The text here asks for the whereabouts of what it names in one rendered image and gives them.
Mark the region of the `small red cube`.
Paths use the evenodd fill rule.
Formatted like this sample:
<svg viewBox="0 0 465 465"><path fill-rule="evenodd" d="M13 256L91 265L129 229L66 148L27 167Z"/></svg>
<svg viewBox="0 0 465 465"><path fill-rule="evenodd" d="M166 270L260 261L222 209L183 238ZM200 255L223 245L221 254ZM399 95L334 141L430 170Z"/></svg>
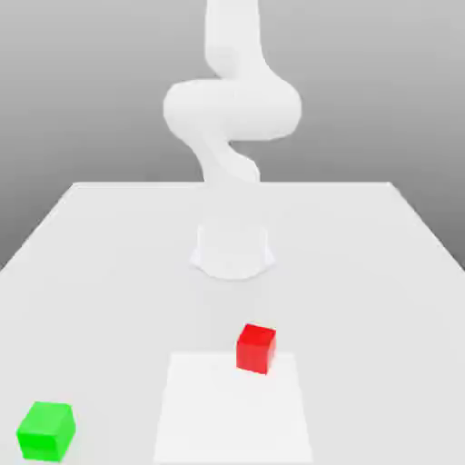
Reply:
<svg viewBox="0 0 465 465"><path fill-rule="evenodd" d="M266 375L276 348L276 330L247 323L236 342L236 367Z"/></svg>

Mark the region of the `small green cube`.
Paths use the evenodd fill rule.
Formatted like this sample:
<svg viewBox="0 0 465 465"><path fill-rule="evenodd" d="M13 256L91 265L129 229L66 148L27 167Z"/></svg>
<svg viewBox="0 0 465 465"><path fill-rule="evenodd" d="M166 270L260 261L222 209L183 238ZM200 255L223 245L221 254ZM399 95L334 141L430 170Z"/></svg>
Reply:
<svg viewBox="0 0 465 465"><path fill-rule="evenodd" d="M35 401L17 428L16 437L24 459L60 462L75 433L70 404Z"/></svg>

